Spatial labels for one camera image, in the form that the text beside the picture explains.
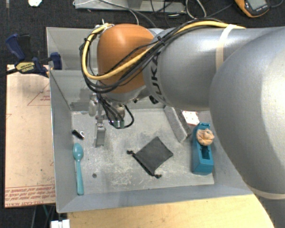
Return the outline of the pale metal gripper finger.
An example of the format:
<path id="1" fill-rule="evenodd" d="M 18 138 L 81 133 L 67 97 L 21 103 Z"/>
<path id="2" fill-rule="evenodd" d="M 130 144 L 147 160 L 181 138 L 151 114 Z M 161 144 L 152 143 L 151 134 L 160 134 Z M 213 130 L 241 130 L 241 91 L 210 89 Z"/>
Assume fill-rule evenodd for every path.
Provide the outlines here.
<path id="1" fill-rule="evenodd" d="M 96 124 L 95 124 L 95 147 L 96 148 L 104 145 L 105 133 L 106 133 L 106 128 L 104 126 L 103 119 L 101 117 L 98 117 Z"/>
<path id="2" fill-rule="evenodd" d="M 90 101 L 89 101 L 88 113 L 89 113 L 89 116 L 91 116 L 91 117 L 95 116 L 97 113 L 97 104 L 92 99 L 90 99 Z"/>

